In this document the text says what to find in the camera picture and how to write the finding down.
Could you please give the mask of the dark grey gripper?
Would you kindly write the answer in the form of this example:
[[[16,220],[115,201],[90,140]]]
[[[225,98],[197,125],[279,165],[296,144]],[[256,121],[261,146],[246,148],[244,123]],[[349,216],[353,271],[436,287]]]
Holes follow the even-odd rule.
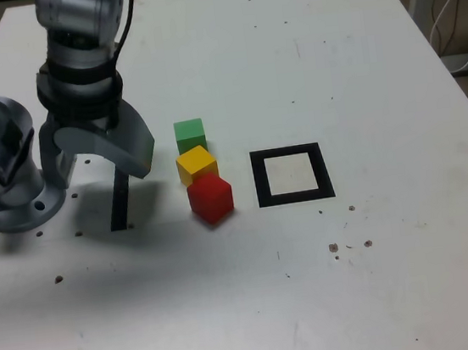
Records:
[[[155,143],[142,116],[126,101],[111,114],[62,128],[50,114],[39,142],[43,175],[62,190],[70,186],[80,153],[102,156],[123,173],[143,179],[150,173]]]

